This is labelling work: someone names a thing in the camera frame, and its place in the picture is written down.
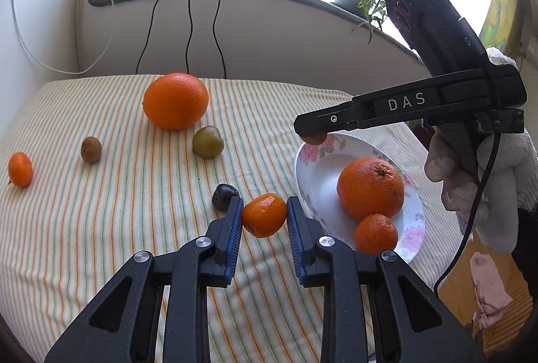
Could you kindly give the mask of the medium mandarin orange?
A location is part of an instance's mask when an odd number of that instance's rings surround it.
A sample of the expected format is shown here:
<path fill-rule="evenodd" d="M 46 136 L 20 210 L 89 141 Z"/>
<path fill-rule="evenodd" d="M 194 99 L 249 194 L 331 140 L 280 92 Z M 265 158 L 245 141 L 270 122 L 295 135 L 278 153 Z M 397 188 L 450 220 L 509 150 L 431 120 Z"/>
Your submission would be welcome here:
<path fill-rule="evenodd" d="M 356 250 L 367 255 L 378 255 L 393 250 L 397 245 L 397 228 L 384 215 L 372 214 L 365 217 L 354 233 Z"/>

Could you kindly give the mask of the brown kiwi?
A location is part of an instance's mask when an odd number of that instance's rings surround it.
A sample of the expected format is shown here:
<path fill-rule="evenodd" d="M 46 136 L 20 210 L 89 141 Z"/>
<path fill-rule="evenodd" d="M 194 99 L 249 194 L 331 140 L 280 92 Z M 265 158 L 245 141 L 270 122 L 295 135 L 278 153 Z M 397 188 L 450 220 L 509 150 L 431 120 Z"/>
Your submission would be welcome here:
<path fill-rule="evenodd" d="M 88 164 L 94 164 L 97 162 L 102 153 L 102 144 L 100 140 L 94 136 L 88 136 L 83 139 L 81 143 L 81 158 L 84 162 Z"/>
<path fill-rule="evenodd" d="M 317 133 L 311 136 L 302 136 L 301 140 L 304 143 L 307 143 L 310 145 L 321 145 L 326 141 L 327 138 L 328 138 L 327 133 Z"/>

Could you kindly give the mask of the dark purple plum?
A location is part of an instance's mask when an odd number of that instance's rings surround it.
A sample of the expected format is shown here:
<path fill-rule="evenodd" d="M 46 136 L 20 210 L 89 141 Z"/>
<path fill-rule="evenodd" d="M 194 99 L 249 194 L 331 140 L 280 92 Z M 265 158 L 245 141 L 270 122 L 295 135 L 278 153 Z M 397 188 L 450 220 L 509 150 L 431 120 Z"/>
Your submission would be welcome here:
<path fill-rule="evenodd" d="M 239 197 L 239 191 L 228 183 L 220 183 L 214 190 L 212 205 L 219 212 L 226 212 L 233 197 Z"/>

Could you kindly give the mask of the tiny orange kumquat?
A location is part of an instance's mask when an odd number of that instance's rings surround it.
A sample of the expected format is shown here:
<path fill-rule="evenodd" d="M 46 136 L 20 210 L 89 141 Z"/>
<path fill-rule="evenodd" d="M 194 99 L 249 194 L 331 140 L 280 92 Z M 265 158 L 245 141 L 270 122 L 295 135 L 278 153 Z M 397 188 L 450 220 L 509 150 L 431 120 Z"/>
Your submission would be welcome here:
<path fill-rule="evenodd" d="M 270 237 L 286 220 L 285 201 L 275 193 L 266 193 L 251 200 L 242 210 L 243 227 L 257 238 Z"/>

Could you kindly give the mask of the stemmed mandarin orange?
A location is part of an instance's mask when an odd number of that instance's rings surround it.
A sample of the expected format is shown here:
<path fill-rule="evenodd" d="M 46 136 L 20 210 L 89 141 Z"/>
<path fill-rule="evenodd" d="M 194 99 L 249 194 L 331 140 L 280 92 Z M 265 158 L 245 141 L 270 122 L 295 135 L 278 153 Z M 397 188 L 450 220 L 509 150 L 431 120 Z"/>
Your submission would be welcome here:
<path fill-rule="evenodd" d="M 8 162 L 10 183 L 19 188 L 30 186 L 33 178 L 33 166 L 24 152 L 13 153 Z"/>

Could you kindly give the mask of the green-brown plum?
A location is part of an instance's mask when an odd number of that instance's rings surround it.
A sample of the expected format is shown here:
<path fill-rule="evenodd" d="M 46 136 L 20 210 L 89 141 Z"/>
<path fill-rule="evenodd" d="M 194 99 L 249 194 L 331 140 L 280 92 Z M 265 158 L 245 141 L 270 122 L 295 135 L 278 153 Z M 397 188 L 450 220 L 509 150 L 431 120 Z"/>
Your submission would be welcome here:
<path fill-rule="evenodd" d="M 224 149 L 224 141 L 219 129 L 208 125 L 198 130 L 192 138 L 192 149 L 204 159 L 219 156 Z"/>

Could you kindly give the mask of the large navel orange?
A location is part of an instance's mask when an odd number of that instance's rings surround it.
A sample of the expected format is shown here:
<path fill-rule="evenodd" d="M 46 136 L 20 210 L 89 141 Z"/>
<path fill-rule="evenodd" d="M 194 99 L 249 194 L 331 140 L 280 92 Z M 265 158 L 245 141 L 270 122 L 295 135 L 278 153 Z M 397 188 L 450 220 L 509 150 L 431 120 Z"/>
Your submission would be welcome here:
<path fill-rule="evenodd" d="M 163 130 L 180 131 L 200 121 L 209 105 L 209 93 L 195 76 L 174 72 L 154 80 L 144 92 L 146 117 Z"/>

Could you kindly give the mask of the pink cloth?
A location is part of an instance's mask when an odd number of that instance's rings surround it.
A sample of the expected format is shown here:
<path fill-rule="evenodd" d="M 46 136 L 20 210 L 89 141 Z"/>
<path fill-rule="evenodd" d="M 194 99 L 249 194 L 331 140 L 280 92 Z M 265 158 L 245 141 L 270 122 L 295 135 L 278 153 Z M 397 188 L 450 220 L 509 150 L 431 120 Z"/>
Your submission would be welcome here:
<path fill-rule="evenodd" d="M 470 257 L 470 274 L 477 303 L 479 328 L 492 327 L 501 320 L 512 297 L 506 292 L 496 264 L 489 255 Z"/>

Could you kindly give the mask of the large orange in bowl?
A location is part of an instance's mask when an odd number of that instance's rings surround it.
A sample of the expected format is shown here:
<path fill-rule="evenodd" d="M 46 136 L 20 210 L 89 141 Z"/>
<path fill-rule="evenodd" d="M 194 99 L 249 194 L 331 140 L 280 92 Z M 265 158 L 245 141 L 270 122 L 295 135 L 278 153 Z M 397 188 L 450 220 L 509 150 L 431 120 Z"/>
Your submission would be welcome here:
<path fill-rule="evenodd" d="M 343 209 L 357 222 L 373 214 L 392 218 L 404 204 L 404 183 L 389 162 L 365 157 L 351 162 L 341 172 L 337 196 Z"/>

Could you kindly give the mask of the white floral bowl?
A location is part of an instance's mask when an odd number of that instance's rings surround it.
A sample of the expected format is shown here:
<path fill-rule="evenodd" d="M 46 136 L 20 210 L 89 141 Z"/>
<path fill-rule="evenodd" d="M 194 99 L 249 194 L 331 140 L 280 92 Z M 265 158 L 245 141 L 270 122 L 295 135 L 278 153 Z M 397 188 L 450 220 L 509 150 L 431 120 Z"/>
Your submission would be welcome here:
<path fill-rule="evenodd" d="M 341 206 L 337 181 L 347 165 L 363 157 L 387 161 L 402 178 L 404 203 L 393 217 L 398 233 L 395 252 L 410 263 L 422 248 L 426 232 L 418 185 L 388 155 L 370 143 L 345 133 L 330 133 L 321 145 L 304 143 L 300 146 L 295 158 L 295 179 L 304 213 L 318 220 L 326 234 L 355 248 L 357 221 Z"/>

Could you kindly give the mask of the striped cloth cover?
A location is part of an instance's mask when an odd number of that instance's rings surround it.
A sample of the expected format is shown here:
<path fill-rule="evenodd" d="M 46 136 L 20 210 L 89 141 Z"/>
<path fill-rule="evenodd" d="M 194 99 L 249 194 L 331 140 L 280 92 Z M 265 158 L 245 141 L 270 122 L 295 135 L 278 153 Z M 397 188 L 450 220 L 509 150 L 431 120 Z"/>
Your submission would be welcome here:
<path fill-rule="evenodd" d="M 175 251 L 217 217 L 219 183 L 246 202 L 263 193 L 298 195 L 296 115 L 351 98 L 254 80 L 204 80 L 206 115 L 193 129 L 155 128 L 142 110 L 155 76 L 59 80 L 44 85 L 1 139 L 1 315 L 35 362 L 134 253 Z M 193 133 L 212 124 L 223 154 L 206 161 Z M 426 150 L 405 124 L 355 131 L 418 187 L 426 232 L 412 267 L 429 286 L 453 258 L 461 235 L 425 176 Z M 100 160 L 85 164 L 83 139 L 97 137 Z M 9 184 L 9 157 L 24 152 L 30 187 Z M 285 227 L 272 237 L 244 233 L 233 283 L 208 296 L 212 362 L 317 362 L 323 291 L 298 283 Z"/>

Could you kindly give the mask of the colourful wall painting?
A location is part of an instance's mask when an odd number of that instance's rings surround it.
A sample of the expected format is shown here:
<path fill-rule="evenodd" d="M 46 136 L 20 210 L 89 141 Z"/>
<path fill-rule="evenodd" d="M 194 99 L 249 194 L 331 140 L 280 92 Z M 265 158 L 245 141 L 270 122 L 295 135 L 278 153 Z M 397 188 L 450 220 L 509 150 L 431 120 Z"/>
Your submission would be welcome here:
<path fill-rule="evenodd" d="M 519 0 L 491 0 L 479 38 L 485 47 L 495 47 L 515 57 L 522 30 Z"/>

